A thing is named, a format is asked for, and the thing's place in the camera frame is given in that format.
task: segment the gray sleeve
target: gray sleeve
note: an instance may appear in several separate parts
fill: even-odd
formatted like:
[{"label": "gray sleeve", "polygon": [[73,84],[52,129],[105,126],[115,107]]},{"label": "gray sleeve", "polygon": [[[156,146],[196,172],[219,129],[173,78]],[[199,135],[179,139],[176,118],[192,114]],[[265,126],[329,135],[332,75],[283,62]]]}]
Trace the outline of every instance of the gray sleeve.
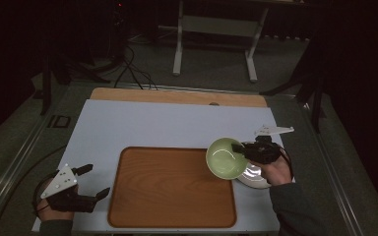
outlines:
[{"label": "gray sleeve", "polygon": [[39,225],[40,236],[70,236],[72,233],[72,220],[47,220]]},{"label": "gray sleeve", "polygon": [[279,235],[327,235],[322,221],[298,184],[271,187],[270,197],[281,224]]}]

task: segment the tray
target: tray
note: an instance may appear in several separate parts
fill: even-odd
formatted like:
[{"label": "tray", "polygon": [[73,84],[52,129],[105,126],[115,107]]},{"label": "tray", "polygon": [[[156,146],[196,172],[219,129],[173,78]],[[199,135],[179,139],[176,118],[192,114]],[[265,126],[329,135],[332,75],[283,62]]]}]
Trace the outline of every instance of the tray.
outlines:
[{"label": "tray", "polygon": [[208,169],[206,149],[127,147],[108,222],[117,228],[226,228],[236,221],[231,181]]}]

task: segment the hand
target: hand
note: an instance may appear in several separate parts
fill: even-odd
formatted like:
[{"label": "hand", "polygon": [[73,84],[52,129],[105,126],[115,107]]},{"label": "hand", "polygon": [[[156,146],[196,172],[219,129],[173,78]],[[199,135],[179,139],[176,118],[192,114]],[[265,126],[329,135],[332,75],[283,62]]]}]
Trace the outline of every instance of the hand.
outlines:
[{"label": "hand", "polygon": [[287,184],[292,182],[292,175],[290,173],[289,164],[286,160],[279,156],[279,158],[270,164],[261,164],[250,161],[252,164],[262,168],[261,176],[268,180],[273,186]]},{"label": "hand", "polygon": [[72,211],[58,211],[52,209],[51,206],[48,205],[47,199],[41,200],[36,209],[38,210],[38,216],[41,222],[55,219],[73,220],[73,216],[75,215],[75,213]]}]

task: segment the gray carpet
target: gray carpet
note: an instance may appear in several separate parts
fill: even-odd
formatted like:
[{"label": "gray carpet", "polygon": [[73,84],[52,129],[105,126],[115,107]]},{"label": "gray carpet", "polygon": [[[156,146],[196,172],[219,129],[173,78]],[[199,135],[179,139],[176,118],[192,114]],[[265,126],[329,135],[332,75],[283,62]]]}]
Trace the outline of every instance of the gray carpet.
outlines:
[{"label": "gray carpet", "polygon": [[[200,45],[196,40],[185,41],[179,77],[171,73],[175,52],[173,36],[162,38],[157,43],[130,43],[129,46],[135,53],[133,64],[149,73],[159,89],[212,89],[242,93],[257,93],[258,90],[272,89],[286,82],[306,47],[306,41],[262,39],[254,57],[259,82],[251,84],[242,51],[244,44],[240,41],[228,49],[215,43]],[[126,55],[128,59],[132,58],[130,49],[126,50]],[[53,105],[47,116],[39,116],[39,100],[27,100],[0,127],[0,177],[6,173],[12,159],[20,155],[19,151],[26,159],[22,163],[22,171],[18,177],[14,176],[14,180],[40,158],[66,145],[92,90],[113,87],[123,69],[120,67],[101,73],[111,80],[110,84],[94,83],[76,73],[73,73],[74,81],[67,87],[54,83]],[[148,80],[142,74],[136,73],[136,77],[145,88],[148,87]],[[136,88],[129,72],[121,77],[118,86]],[[293,156],[296,181],[303,186],[309,200],[326,222],[329,235],[378,235],[378,196],[329,97],[324,96],[323,116],[320,119],[322,133],[316,135],[310,129],[306,107],[288,96],[295,94],[297,89],[284,91],[283,94],[287,95],[267,97],[278,125],[295,128],[295,135],[283,136],[283,143]],[[48,128],[52,115],[69,116],[72,122],[66,129]],[[39,133],[33,139],[30,134],[36,130]],[[49,156],[21,182],[3,211],[0,235],[33,235],[33,188],[40,178],[56,168],[62,153],[63,150],[60,150]],[[345,220],[348,218],[355,218],[355,221]]]}]

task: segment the bowl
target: bowl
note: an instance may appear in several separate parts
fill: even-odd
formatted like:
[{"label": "bowl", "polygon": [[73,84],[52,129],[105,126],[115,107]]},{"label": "bowl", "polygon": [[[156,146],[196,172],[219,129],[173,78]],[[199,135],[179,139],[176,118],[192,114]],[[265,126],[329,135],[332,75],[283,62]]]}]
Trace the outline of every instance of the bowl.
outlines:
[{"label": "bowl", "polygon": [[221,138],[214,141],[207,150],[208,167],[217,177],[225,180],[236,179],[248,164],[242,153],[232,151],[231,145],[242,146],[242,143],[231,138]]}]

